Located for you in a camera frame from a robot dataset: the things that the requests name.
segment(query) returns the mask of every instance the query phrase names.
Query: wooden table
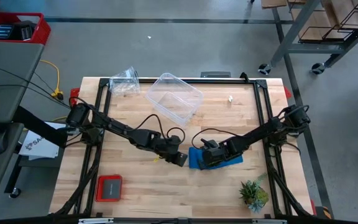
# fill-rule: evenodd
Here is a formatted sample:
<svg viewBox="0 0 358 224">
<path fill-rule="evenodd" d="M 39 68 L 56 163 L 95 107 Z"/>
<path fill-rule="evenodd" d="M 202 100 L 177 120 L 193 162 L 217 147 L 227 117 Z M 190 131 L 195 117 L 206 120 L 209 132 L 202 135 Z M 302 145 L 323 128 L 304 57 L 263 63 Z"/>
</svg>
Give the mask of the wooden table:
<svg viewBox="0 0 358 224">
<path fill-rule="evenodd" d="M 287 106 L 283 83 L 278 78 L 266 80 L 273 114 L 276 115 Z M 98 83 L 99 78 L 85 77 L 81 84 L 80 97 L 93 104 Z M 151 84 L 140 85 L 140 95 L 112 97 L 108 115 L 136 127 L 148 115 L 159 114 L 145 98 L 145 93 Z M 186 139 L 179 147 L 181 152 L 188 153 L 192 137 L 202 129 L 218 128 L 245 134 L 259 126 L 252 85 L 196 84 L 193 86 L 203 92 L 204 101 L 184 128 Z M 232 103 L 228 102 L 229 95 L 234 98 Z M 168 118 L 159 115 L 165 132 L 177 126 Z M 143 128 L 160 131 L 155 118 L 150 118 Z M 179 131 L 170 134 L 182 136 Z M 215 139 L 218 142 L 228 137 L 230 135 L 206 131 L 195 139 L 195 144 L 202 146 L 200 138 Z M 289 139 L 289 142 L 296 144 L 294 139 Z M 50 212 L 56 212 L 61 208 L 76 189 L 84 153 L 85 145 L 82 143 L 65 149 Z M 126 139 L 106 133 L 98 175 L 122 175 L 122 195 L 119 202 L 94 202 L 92 214 L 103 212 L 104 217 L 131 218 L 262 218 L 265 213 L 273 215 L 271 200 L 260 214 L 254 214 L 239 198 L 241 181 L 255 180 L 267 171 L 261 141 L 251 145 L 243 154 L 243 163 L 216 170 L 194 170 L 188 168 L 187 162 L 184 167 L 179 167 L 164 160 L 154 162 L 155 158 L 154 153 L 138 150 Z M 305 210 L 311 213 L 308 188 L 298 151 L 284 145 L 282 160 L 288 188 Z M 270 195 L 267 179 L 262 182 L 262 187 Z M 284 211 L 282 194 L 278 187 L 277 189 L 280 208 Z M 85 190 L 81 211 L 85 207 L 87 196 L 88 190 Z"/>
</svg>

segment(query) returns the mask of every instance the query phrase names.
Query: concrete floor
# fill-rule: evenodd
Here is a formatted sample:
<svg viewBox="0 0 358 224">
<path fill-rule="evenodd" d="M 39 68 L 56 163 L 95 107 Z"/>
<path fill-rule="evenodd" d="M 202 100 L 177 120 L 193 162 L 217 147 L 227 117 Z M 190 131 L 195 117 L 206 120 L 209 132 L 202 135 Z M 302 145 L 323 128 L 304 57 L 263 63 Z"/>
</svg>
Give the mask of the concrete floor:
<svg viewBox="0 0 358 224">
<path fill-rule="evenodd" d="M 261 10 L 259 1 L 252 6 L 240 0 L 5 0 L 1 1 L 1 9 L 65 17 L 273 19 L 271 10 Z M 288 8 L 280 8 L 279 12 L 282 19 L 290 19 Z M 268 62 L 279 45 L 274 25 L 50 23 L 50 26 L 52 33 L 42 58 L 59 67 L 60 88 L 66 98 L 70 89 L 80 86 L 82 77 L 107 77 L 130 66 L 142 77 L 158 77 L 164 72 L 199 77 L 204 71 L 229 71 L 234 77 L 246 72 L 250 77 L 265 78 L 256 68 Z M 327 58 L 328 55 L 291 56 L 303 102 L 310 105 L 311 131 L 333 213 L 336 219 L 358 221 L 358 45 L 322 75 L 308 73 L 312 64 Z M 54 88 L 56 76 L 52 67 L 40 63 L 37 73 Z M 282 78 L 290 86 L 283 61 L 269 77 Z M 32 81 L 45 86 L 36 76 Z M 26 92 L 22 106 L 44 120 L 68 113 L 31 91 Z M 303 138 L 299 138 L 298 144 L 311 198 L 319 205 Z M 17 185 L 23 191 L 19 198 L 9 199 L 0 189 L 0 218 L 47 214 L 57 174 L 57 170 L 24 168 Z"/>
</svg>

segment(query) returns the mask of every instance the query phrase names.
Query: small plant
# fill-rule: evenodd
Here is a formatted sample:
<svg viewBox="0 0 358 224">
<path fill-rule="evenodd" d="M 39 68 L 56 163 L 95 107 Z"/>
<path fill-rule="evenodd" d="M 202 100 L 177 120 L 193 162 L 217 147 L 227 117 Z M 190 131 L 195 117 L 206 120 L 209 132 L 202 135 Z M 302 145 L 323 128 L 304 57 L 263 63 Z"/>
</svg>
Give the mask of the small plant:
<svg viewBox="0 0 358 224">
<path fill-rule="evenodd" d="M 269 200 L 269 195 L 260 187 L 261 181 L 266 178 L 267 174 L 262 174 L 257 180 L 251 182 L 248 180 L 246 184 L 241 182 L 240 189 L 241 198 L 244 200 L 248 208 L 254 213 L 259 213 Z"/>
</svg>

